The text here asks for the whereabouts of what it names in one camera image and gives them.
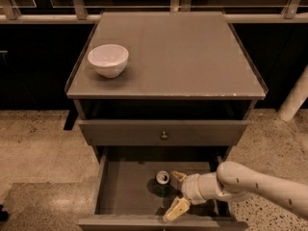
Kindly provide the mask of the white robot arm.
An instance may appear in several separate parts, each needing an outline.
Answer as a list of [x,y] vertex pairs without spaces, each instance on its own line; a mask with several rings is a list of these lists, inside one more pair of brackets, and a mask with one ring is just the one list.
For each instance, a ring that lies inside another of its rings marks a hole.
[[192,205],[210,199],[224,202],[245,201],[251,193],[258,194],[297,215],[308,219],[308,186],[266,175],[239,163],[226,161],[215,172],[192,174],[173,171],[181,184],[181,198],[176,197],[163,220],[172,222],[190,210]]

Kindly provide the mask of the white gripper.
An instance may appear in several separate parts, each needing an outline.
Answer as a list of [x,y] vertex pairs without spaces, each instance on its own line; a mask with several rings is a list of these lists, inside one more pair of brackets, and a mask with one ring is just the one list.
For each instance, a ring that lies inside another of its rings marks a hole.
[[175,170],[171,174],[182,183],[181,192],[184,197],[175,197],[163,216],[164,222],[175,221],[190,210],[191,204],[199,205],[206,202],[199,189],[199,174],[188,176],[183,172]]

